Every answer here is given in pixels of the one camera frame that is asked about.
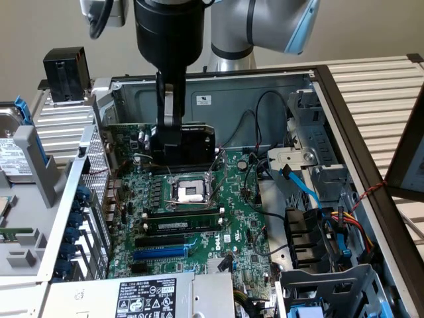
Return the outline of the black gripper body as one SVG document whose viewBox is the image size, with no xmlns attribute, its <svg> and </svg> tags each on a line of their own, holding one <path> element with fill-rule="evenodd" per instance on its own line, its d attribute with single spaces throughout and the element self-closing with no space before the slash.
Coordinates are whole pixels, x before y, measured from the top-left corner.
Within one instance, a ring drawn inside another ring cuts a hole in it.
<svg viewBox="0 0 424 318">
<path fill-rule="evenodd" d="M 135 1 L 138 50 L 162 72 L 184 72 L 203 49 L 203 1 Z"/>
</svg>

